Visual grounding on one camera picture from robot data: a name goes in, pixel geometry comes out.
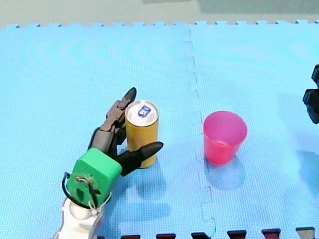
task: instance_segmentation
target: robotic hand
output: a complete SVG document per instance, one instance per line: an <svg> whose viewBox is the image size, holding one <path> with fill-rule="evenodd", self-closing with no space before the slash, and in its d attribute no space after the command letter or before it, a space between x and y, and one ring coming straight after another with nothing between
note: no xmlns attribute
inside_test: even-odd
<svg viewBox="0 0 319 239"><path fill-rule="evenodd" d="M136 89L131 88L121 101L115 101L105 122L94 130L88 150L76 161L72 174L64 174L63 220L53 239L103 239L96 235L96 228L116 179L139 168L163 147L162 142L154 142L117 154L117 145L126 138L125 109L135 97Z"/></svg>
<svg viewBox="0 0 319 239"><path fill-rule="evenodd" d="M307 112L313 123L319 123L319 65L316 65L312 74L313 81L317 85L317 89L307 89L303 102L307 106Z"/></svg>

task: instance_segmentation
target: pink plastic cup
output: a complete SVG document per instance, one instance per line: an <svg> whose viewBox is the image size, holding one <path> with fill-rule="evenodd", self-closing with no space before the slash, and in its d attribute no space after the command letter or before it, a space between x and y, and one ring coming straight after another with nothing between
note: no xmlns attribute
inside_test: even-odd
<svg viewBox="0 0 319 239"><path fill-rule="evenodd" d="M235 113L217 111L204 122L204 153L206 159L217 165L228 163L247 136L247 126Z"/></svg>

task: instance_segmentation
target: blue floor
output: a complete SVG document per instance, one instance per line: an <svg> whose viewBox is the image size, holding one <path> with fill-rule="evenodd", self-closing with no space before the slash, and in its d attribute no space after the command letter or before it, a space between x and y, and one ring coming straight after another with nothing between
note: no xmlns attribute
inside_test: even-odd
<svg viewBox="0 0 319 239"><path fill-rule="evenodd" d="M303 21L0 30L0 238L53 236L63 173L133 86L158 106L164 148L153 167L118 180L99 235L261 239L280 229L298 239L296 228L319 228L319 126L302 102L318 39L319 24ZM249 131L224 167L203 159L202 121L217 110Z"/></svg>

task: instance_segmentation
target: gray floor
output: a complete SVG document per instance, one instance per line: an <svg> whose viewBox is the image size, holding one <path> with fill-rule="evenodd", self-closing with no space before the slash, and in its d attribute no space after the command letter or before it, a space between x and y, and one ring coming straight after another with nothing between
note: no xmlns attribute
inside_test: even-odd
<svg viewBox="0 0 319 239"><path fill-rule="evenodd" d="M319 19L319 0L0 0L0 27L51 22L109 25L113 22L151 24L226 20Z"/></svg>

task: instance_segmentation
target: yellow can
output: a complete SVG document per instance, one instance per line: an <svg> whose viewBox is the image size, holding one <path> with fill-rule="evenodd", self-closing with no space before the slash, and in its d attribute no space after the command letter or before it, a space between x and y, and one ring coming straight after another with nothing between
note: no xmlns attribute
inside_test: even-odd
<svg viewBox="0 0 319 239"><path fill-rule="evenodd" d="M128 150L136 151L144 145L158 140L159 111L149 101L135 101L125 110L125 126ZM143 161L141 168L152 166L156 154Z"/></svg>

